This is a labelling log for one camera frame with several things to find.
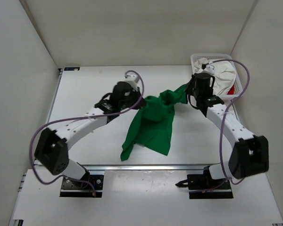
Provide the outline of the green polo shirt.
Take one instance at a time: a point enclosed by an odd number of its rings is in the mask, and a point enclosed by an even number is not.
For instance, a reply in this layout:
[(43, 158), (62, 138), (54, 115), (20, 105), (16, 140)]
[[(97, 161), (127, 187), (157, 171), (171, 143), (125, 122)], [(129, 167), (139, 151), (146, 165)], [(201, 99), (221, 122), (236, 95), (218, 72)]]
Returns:
[(158, 97), (147, 96), (146, 105), (134, 116), (122, 144), (120, 159), (126, 161), (135, 144), (167, 156), (171, 147), (175, 105), (187, 104), (186, 84), (165, 90)]

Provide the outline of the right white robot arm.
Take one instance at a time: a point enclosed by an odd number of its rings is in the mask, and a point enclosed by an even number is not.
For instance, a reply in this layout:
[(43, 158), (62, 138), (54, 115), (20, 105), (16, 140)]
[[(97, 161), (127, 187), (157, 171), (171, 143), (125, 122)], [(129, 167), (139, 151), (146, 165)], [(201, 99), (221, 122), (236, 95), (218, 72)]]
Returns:
[(195, 73), (187, 84), (187, 98), (194, 97), (197, 110), (220, 130), (219, 138), (226, 138), (232, 147), (228, 161), (206, 166), (201, 178), (191, 178), (179, 182), (177, 187), (200, 185), (200, 189), (210, 190), (230, 179), (244, 179), (269, 170), (269, 147), (265, 136), (256, 136), (246, 129), (234, 115), (228, 112), (224, 101), (213, 95), (215, 79), (208, 73)]

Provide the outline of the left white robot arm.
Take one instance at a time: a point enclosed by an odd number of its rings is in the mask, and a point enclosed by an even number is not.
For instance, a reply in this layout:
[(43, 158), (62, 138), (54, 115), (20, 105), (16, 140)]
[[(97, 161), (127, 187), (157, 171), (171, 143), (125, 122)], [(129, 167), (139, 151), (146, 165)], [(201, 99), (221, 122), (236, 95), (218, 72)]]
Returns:
[(119, 115), (143, 107), (145, 101), (142, 95), (137, 79), (119, 81), (113, 91), (104, 95), (85, 116), (67, 118), (67, 125), (58, 129), (44, 125), (36, 131), (40, 138), (36, 149), (30, 151), (32, 159), (38, 160), (52, 175), (69, 178), (78, 188), (92, 187), (90, 173), (69, 158), (69, 150), (86, 135)]

